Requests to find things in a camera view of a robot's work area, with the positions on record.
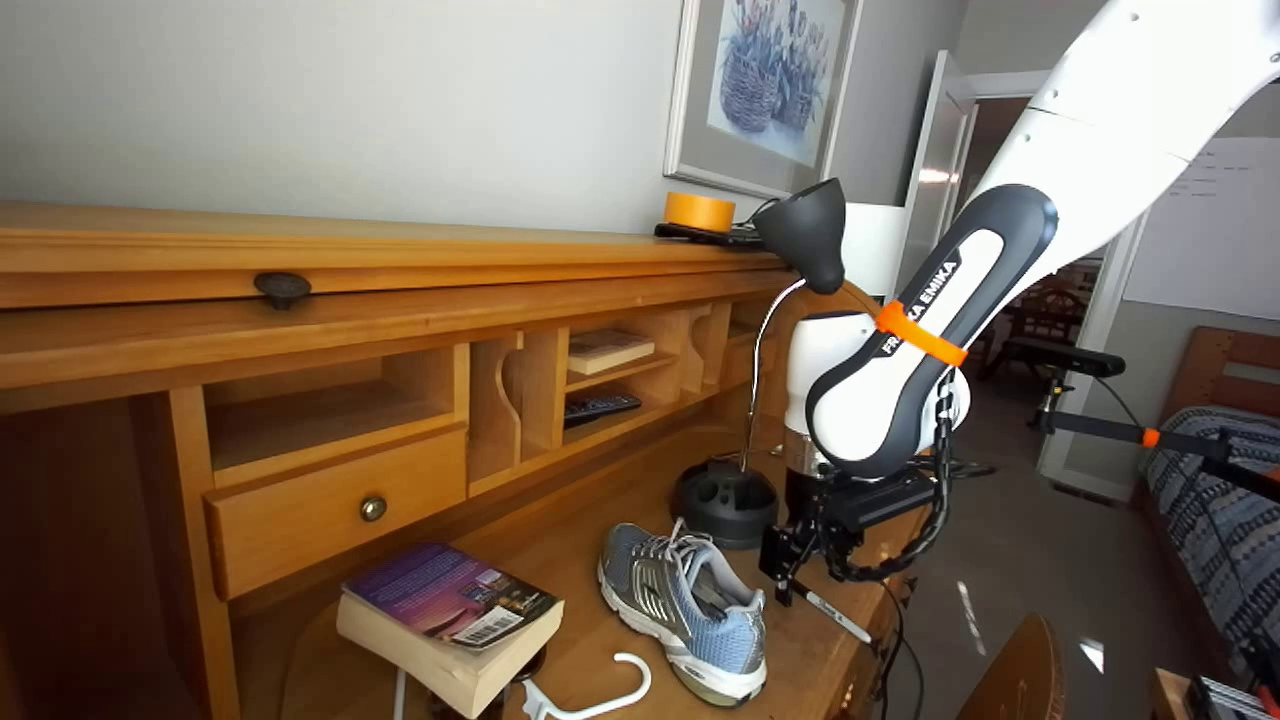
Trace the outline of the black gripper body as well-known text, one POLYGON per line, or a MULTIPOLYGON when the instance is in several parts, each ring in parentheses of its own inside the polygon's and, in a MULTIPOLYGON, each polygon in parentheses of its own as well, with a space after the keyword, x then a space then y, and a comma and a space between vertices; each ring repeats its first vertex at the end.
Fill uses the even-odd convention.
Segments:
POLYGON ((770 581, 779 599, 800 597, 807 583, 800 567, 820 558, 830 581, 886 581, 903 574, 940 536, 940 477, 922 468, 890 472, 880 486, 856 486, 853 477, 805 477, 790 472, 784 486, 789 520, 765 533, 758 574, 770 581), (853 553, 864 546, 872 526, 896 520, 922 509, 922 527, 886 559, 856 565, 853 553))

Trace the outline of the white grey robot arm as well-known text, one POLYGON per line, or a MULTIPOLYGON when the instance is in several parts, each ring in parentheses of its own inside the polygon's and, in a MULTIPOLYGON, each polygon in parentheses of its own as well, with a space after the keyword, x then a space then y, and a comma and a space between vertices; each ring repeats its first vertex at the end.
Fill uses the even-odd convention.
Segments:
POLYGON ((777 587, 810 558, 856 574, 856 501, 946 504, 978 334, 1131 225, 1275 77, 1280 0, 1106 0, 1083 26, 900 296, 790 329, 789 526, 758 548, 777 587))

